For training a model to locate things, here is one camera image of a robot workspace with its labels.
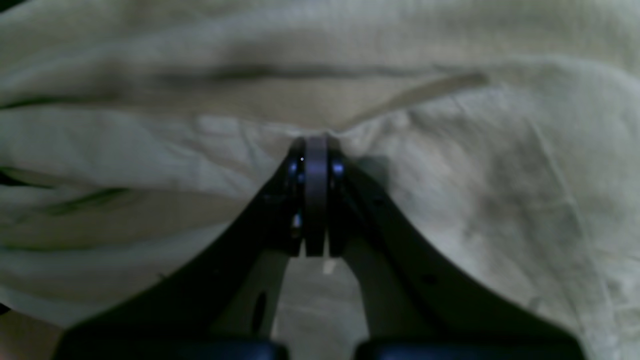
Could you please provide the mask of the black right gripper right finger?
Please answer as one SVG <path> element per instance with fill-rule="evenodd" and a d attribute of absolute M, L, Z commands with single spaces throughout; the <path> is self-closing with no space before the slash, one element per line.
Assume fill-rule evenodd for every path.
<path fill-rule="evenodd" d="M 578 340 L 473 280 L 384 187 L 316 138 L 316 233 L 358 280 L 370 339 L 357 360 L 583 360 Z"/>

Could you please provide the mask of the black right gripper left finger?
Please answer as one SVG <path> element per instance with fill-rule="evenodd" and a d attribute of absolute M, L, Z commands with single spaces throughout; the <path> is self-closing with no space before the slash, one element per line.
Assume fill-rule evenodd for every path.
<path fill-rule="evenodd" d="M 214 243 L 156 285 L 66 331 L 55 360 L 288 360 L 269 339 L 284 271 L 301 248 L 298 137 Z"/>

